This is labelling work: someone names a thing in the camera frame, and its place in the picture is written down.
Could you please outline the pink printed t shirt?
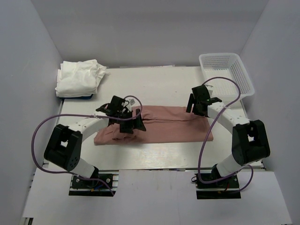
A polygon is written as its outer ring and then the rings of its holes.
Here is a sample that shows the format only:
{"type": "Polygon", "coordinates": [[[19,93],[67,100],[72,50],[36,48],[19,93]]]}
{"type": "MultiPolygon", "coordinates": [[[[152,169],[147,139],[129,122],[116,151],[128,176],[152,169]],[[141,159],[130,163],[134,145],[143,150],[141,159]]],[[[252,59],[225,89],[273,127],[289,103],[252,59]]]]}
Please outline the pink printed t shirt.
{"type": "Polygon", "coordinates": [[[186,107],[145,105],[141,116],[146,131],[135,129],[133,134],[120,133],[119,124],[112,124],[98,131],[94,144],[203,142],[210,128],[206,117],[188,113],[186,107]]]}

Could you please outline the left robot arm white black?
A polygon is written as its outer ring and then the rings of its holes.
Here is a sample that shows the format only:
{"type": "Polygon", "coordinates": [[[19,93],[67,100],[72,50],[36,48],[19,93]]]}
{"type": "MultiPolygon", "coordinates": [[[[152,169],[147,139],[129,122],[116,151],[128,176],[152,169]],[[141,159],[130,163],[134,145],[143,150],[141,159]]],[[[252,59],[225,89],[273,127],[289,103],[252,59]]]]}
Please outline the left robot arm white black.
{"type": "Polygon", "coordinates": [[[54,127],[44,152],[44,158],[64,169],[65,173],[79,176],[88,187],[99,182],[98,169],[81,158],[82,143],[92,134],[110,125],[118,124],[120,133],[133,134],[146,131],[141,112],[143,106],[133,109],[134,96],[113,96],[109,103],[100,106],[92,115],[83,115],[81,121],[54,127]]]}

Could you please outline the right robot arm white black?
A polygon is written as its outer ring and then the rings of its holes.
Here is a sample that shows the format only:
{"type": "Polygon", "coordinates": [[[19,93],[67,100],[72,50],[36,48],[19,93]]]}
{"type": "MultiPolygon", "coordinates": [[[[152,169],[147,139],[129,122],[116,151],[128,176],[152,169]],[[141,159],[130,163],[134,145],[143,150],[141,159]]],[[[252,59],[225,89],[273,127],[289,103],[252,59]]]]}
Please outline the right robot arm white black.
{"type": "Polygon", "coordinates": [[[261,120],[249,120],[239,116],[218,97],[211,97],[212,89],[206,85],[192,88],[186,111],[197,116],[213,119],[232,135],[231,154],[222,162],[213,166],[210,180],[199,181],[204,184],[213,183],[217,187],[224,186],[229,177],[235,175],[243,167],[270,156],[270,146],[265,125],[261,120]]]}

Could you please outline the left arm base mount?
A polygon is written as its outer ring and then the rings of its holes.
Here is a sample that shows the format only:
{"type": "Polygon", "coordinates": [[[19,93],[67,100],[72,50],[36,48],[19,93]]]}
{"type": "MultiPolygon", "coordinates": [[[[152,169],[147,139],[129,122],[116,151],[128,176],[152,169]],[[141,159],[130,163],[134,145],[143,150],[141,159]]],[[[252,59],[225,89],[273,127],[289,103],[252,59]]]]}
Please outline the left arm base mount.
{"type": "Polygon", "coordinates": [[[83,180],[78,176],[73,176],[68,194],[70,196],[113,197],[118,187],[119,172],[99,172],[98,179],[101,179],[104,183],[83,180]]]}

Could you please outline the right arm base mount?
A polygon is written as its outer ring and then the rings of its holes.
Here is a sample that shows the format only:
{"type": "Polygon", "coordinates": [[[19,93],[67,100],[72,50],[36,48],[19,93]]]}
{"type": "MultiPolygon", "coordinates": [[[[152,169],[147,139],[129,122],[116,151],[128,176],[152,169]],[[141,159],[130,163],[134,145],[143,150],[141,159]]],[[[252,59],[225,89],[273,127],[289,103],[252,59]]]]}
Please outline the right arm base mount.
{"type": "Polygon", "coordinates": [[[216,183],[204,184],[200,182],[198,174],[191,178],[196,186],[197,200],[240,199],[240,185],[236,175],[216,183]]]}

